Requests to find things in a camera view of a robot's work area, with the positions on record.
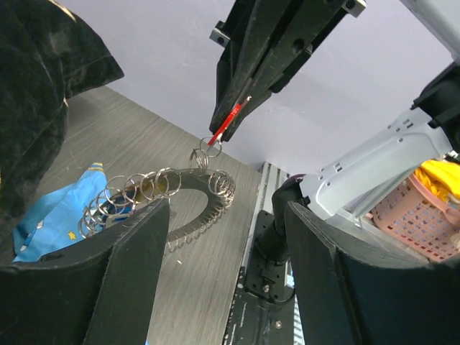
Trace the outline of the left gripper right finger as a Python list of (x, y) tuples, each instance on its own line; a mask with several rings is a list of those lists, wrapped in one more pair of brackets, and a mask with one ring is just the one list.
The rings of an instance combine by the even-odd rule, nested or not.
[(459, 258), (415, 261), (349, 235), (298, 203), (285, 209), (307, 344), (457, 344)]

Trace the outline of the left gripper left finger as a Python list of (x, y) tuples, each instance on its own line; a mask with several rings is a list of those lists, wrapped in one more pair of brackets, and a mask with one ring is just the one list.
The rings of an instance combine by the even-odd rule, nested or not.
[(2, 265), (1, 342), (144, 344), (169, 221), (158, 200), (37, 262)]

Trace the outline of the red key tag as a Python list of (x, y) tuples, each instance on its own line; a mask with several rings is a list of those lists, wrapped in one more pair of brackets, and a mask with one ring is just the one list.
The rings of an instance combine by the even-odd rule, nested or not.
[(223, 124), (218, 128), (216, 133), (209, 139), (208, 146), (212, 147), (217, 141), (221, 140), (223, 133), (228, 129), (230, 124), (235, 120), (241, 110), (250, 102), (251, 96), (247, 96), (243, 101), (236, 103), (228, 116), (224, 119)]

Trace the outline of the large metal keyring with rings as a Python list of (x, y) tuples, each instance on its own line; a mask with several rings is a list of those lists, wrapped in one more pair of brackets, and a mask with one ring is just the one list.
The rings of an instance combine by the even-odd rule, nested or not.
[(236, 191), (234, 179), (224, 170), (209, 168), (211, 159), (222, 153), (221, 135), (204, 137), (193, 148), (188, 167), (116, 175), (89, 201), (78, 222), (80, 235), (87, 239), (121, 223), (138, 211), (146, 211), (158, 201), (167, 201), (170, 218), (173, 205), (187, 190), (206, 197), (203, 210), (188, 223), (168, 231), (165, 253), (173, 253), (198, 240), (231, 208)]

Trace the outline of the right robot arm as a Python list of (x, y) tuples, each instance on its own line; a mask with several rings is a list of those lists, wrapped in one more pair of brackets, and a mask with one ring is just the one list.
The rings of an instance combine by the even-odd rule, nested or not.
[[(212, 141), (229, 141), (243, 119), (279, 93), (344, 17), (365, 1), (236, 1), (211, 38), (217, 64)], [(289, 180), (273, 195), (274, 229), (289, 232), (288, 203), (327, 224), (354, 198), (395, 185), (423, 160), (459, 149), (459, 61), (428, 84), (391, 125), (322, 171)]]

